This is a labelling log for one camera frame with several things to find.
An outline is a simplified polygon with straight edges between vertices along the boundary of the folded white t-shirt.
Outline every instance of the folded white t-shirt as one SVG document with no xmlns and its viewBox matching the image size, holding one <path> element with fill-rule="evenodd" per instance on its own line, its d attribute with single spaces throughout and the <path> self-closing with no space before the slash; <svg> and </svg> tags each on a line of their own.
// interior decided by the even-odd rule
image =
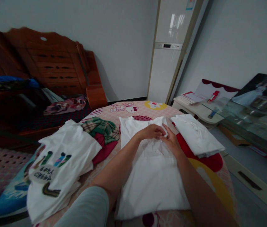
<svg viewBox="0 0 267 227">
<path fill-rule="evenodd" d="M 102 147 L 80 125 L 69 120 L 56 133 L 39 140 L 46 147 L 29 170 L 31 184 L 27 194 L 27 209 L 33 224 L 66 207 L 70 196 L 80 186 L 79 176 L 93 169 L 92 159 Z M 49 154 L 50 158 L 43 165 Z M 32 175 L 40 176 L 37 180 L 42 182 L 37 182 Z M 50 185 L 44 190 L 47 182 Z"/>
<path fill-rule="evenodd" d="M 167 125 L 165 117 L 151 121 L 129 117 L 120 118 L 120 122 L 121 148 L 148 125 Z M 153 211 L 173 209 L 190 209 L 176 159 L 161 140 L 145 139 L 140 143 L 130 175 L 122 187 L 115 219 L 127 220 Z"/>
<path fill-rule="evenodd" d="M 170 120 L 185 139 L 194 155 L 209 157 L 225 150 L 225 147 L 190 114 L 176 115 Z"/>
</svg>

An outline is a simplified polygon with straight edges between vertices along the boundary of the hand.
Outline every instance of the hand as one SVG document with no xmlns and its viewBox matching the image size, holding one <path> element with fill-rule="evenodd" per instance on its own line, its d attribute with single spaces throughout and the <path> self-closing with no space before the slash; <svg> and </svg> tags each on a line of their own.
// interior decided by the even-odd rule
<svg viewBox="0 0 267 227">
<path fill-rule="evenodd" d="M 153 139 L 156 137 L 164 136 L 166 135 L 166 132 L 161 126 L 158 126 L 156 124 L 148 125 L 146 128 L 138 131 L 136 133 L 136 136 L 140 139 Z"/>
<path fill-rule="evenodd" d="M 171 129 L 167 125 L 163 124 L 163 126 L 165 127 L 168 136 L 167 138 L 161 136 L 160 139 L 166 143 L 167 147 L 171 150 L 175 157 L 177 157 L 178 154 L 184 154 L 180 144 L 178 143 L 177 136 L 171 131 Z"/>
</svg>

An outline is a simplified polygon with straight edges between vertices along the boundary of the wedding photo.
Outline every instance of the wedding photo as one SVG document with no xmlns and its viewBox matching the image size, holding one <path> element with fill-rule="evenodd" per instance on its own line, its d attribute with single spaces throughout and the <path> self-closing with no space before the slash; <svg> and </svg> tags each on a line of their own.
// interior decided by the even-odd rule
<svg viewBox="0 0 267 227">
<path fill-rule="evenodd" d="M 267 74 L 259 73 L 253 77 L 232 98 L 232 101 L 243 106 L 249 106 L 257 96 L 267 96 Z"/>
</svg>

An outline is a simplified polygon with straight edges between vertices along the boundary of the white wall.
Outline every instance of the white wall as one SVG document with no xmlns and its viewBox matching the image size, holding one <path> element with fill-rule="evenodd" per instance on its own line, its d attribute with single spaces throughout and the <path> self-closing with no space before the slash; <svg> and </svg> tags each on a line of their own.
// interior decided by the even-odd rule
<svg viewBox="0 0 267 227">
<path fill-rule="evenodd" d="M 243 88 L 267 74 L 267 0 L 214 0 L 176 95 L 202 79 Z"/>
<path fill-rule="evenodd" d="M 147 96 L 158 0 L 0 1 L 0 31 L 28 28 L 79 41 L 97 57 L 109 101 Z"/>
</svg>

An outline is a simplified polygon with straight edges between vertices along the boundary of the glass table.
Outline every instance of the glass table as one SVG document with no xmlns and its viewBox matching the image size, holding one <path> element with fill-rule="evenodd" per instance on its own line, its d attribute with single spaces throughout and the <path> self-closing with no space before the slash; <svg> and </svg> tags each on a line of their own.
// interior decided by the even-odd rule
<svg viewBox="0 0 267 227">
<path fill-rule="evenodd" d="M 220 124 L 224 127 L 267 153 L 267 113 L 252 112 L 251 107 L 232 101 L 227 104 L 219 101 L 203 102 L 202 105 L 222 116 L 224 119 Z"/>
</svg>

